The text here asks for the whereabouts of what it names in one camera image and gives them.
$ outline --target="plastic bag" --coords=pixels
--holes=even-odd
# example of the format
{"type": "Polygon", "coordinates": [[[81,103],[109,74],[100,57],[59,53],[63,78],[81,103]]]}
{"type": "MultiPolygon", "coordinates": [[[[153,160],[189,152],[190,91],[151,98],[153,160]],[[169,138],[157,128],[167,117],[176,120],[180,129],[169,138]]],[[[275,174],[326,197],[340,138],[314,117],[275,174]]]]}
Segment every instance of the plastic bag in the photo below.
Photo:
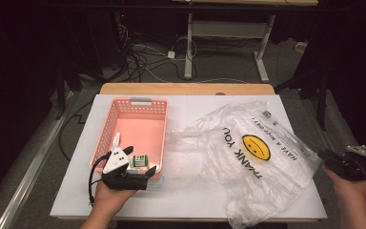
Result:
{"type": "Polygon", "coordinates": [[[268,112],[268,103],[229,104],[196,120],[180,136],[196,139],[200,175],[224,184],[233,228],[288,209],[310,184],[320,159],[268,112]]]}

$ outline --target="white table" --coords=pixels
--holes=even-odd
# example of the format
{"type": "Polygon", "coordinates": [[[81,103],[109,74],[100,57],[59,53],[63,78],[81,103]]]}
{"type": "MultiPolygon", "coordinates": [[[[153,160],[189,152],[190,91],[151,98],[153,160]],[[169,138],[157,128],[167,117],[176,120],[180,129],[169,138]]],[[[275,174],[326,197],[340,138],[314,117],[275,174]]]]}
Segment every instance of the white table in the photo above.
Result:
{"type": "MultiPolygon", "coordinates": [[[[278,95],[145,95],[99,94],[73,153],[70,166],[51,209],[61,219],[85,219],[91,211],[88,195],[90,161],[110,103],[115,97],[159,97],[169,100],[167,134],[182,131],[199,117],[232,102],[266,100],[269,111],[282,124],[291,125],[278,95]]],[[[165,146],[162,178],[151,181],[148,190],[139,191],[116,215],[117,219],[226,221],[224,188],[198,176],[201,156],[165,146]]],[[[326,219],[315,184],[305,190],[294,205],[269,221],[314,221],[326,219]]]]}

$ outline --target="plastic basket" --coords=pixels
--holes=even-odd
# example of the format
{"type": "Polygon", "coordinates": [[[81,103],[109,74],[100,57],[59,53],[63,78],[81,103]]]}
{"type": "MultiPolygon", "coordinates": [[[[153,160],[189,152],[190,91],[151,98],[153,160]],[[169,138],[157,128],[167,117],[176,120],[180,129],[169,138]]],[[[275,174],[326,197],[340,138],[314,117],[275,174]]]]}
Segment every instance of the plastic basket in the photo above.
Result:
{"type": "MultiPolygon", "coordinates": [[[[150,166],[157,165],[155,177],[162,167],[168,101],[155,98],[115,98],[91,159],[94,162],[111,148],[116,133],[120,133],[121,149],[133,146],[129,156],[147,155],[150,166]]],[[[106,161],[95,171],[102,173],[106,161]]]]}

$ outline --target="hand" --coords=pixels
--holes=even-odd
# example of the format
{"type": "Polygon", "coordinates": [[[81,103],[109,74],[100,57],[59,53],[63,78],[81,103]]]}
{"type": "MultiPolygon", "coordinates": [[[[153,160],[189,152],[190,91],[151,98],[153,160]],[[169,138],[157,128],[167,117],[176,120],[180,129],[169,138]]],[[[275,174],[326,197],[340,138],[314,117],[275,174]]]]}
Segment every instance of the hand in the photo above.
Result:
{"type": "Polygon", "coordinates": [[[341,229],[366,229],[366,181],[343,179],[323,165],[323,171],[334,182],[340,208],[341,229]]]}
{"type": "Polygon", "coordinates": [[[366,205],[366,181],[350,181],[343,179],[330,170],[326,165],[322,167],[323,171],[334,182],[334,189],[339,201],[339,207],[350,207],[350,205],[366,205]]]}
{"type": "Polygon", "coordinates": [[[82,225],[82,228],[108,228],[112,218],[123,208],[124,203],[136,192],[136,190],[111,190],[103,181],[99,181],[96,186],[94,205],[91,209],[91,214],[82,225]]]}

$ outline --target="gray floor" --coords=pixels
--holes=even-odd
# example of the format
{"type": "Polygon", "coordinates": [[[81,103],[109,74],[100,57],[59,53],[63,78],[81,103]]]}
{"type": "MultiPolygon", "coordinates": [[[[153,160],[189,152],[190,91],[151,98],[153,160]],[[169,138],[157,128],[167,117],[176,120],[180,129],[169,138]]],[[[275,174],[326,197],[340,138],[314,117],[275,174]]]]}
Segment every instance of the gray floor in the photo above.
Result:
{"type": "MultiPolygon", "coordinates": [[[[213,43],[201,42],[197,44],[198,51],[194,58],[197,78],[193,82],[216,82],[216,83],[261,83],[258,77],[257,69],[254,66],[253,51],[257,51],[259,43],[251,40],[249,43],[242,43],[234,40],[229,43],[231,46],[219,45],[219,52],[215,53],[216,46],[213,43]]],[[[151,44],[153,49],[147,48],[146,52],[167,53],[168,49],[151,44]]],[[[264,55],[264,63],[270,83],[275,86],[293,76],[301,54],[294,51],[295,42],[292,40],[280,43],[269,44],[264,55]]],[[[156,61],[164,57],[153,54],[145,54],[149,60],[156,61]]],[[[176,59],[184,58],[184,54],[177,53],[176,59]]],[[[169,61],[172,64],[157,65],[165,63],[148,65],[147,69],[151,72],[145,72],[142,76],[142,82],[183,82],[177,78],[175,69],[178,69],[179,75],[183,75],[184,62],[179,60],[169,61]]],[[[111,75],[112,68],[105,68],[105,75],[111,75]]],[[[86,76],[82,76],[83,90],[80,92],[76,101],[71,107],[70,114],[91,101],[100,89],[100,84],[92,81],[86,76]]],[[[126,79],[126,74],[116,78],[114,82],[126,79]]],[[[356,145],[353,134],[350,132],[344,119],[337,110],[336,102],[328,92],[328,107],[326,110],[327,131],[321,132],[317,126],[315,116],[315,100],[301,100],[297,90],[284,90],[279,93],[290,121],[293,125],[295,134],[305,141],[313,150],[332,148],[337,151],[343,151],[346,145],[356,145]]],[[[89,114],[90,107],[79,112],[82,115],[82,122],[89,114]]],[[[51,113],[36,131],[30,142],[24,148],[22,154],[13,162],[10,171],[0,187],[0,218],[16,191],[20,181],[29,168],[36,152],[41,149],[42,144],[49,137],[52,127],[55,125],[55,116],[57,109],[54,106],[51,113]]],[[[71,156],[75,148],[80,133],[83,130],[83,124],[78,124],[77,118],[73,118],[70,124],[64,129],[62,134],[62,146],[65,153],[71,156]]],[[[29,196],[20,212],[13,228],[78,228],[82,221],[62,220],[49,216],[52,204],[55,200],[55,194],[58,191],[62,178],[66,173],[68,161],[62,156],[58,141],[55,140],[48,151],[47,161],[42,167],[41,173],[36,180],[29,196]]],[[[313,223],[289,223],[289,228],[338,228],[338,209],[336,207],[336,196],[333,191],[332,182],[326,175],[319,170],[315,177],[315,184],[324,203],[329,218],[313,223]]],[[[182,228],[182,225],[169,224],[165,228],[182,228]]]]}

